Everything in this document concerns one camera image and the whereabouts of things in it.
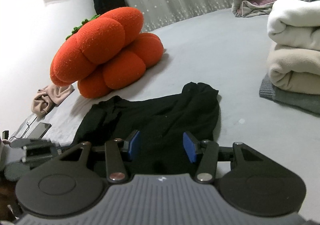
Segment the white wall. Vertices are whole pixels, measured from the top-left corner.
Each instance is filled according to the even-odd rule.
[[[10,135],[50,84],[53,56],[74,26],[95,14],[93,0],[0,0],[0,131]]]

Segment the cell phone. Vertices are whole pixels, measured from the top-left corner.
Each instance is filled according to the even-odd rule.
[[[49,123],[39,123],[34,130],[28,135],[27,138],[29,139],[41,139],[43,138],[44,134],[51,128],[51,124]]]

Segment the green knitted stem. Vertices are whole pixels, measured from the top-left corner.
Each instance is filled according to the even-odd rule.
[[[86,23],[88,23],[88,22],[90,22],[90,21],[98,18],[99,16],[100,16],[100,15],[95,15],[95,16],[93,16],[90,20],[88,20],[88,19],[83,20],[83,21],[81,22],[81,26],[76,26],[76,27],[73,28],[73,30],[72,30],[72,32],[71,32],[71,35],[68,35],[67,38],[66,38],[66,40],[67,40],[70,36],[72,36],[73,34],[75,34],[76,32],[78,32],[79,29],[80,29],[82,26],[84,26]]]

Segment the pumpkin plush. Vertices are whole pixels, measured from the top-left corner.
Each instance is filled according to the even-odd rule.
[[[50,77],[57,86],[78,81],[85,98],[130,85],[162,57],[159,37],[140,34],[143,15],[135,8],[117,8],[82,23],[54,56]]]

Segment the bed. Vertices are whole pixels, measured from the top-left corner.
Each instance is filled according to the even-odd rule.
[[[207,83],[219,90],[220,118],[213,132],[219,145],[242,141],[301,176],[307,196],[300,214],[320,221],[320,119],[259,97],[271,43],[267,18],[235,18],[225,9],[157,29],[165,54],[139,81],[92,100],[76,88],[45,118],[35,120],[26,136],[39,122],[51,123],[44,139],[70,144],[85,114],[99,101],[114,95],[145,100],[180,93],[189,82]],[[27,121],[34,118],[30,115]],[[26,128],[23,123],[14,135],[19,137]],[[228,169],[228,163],[219,164],[219,175]]]

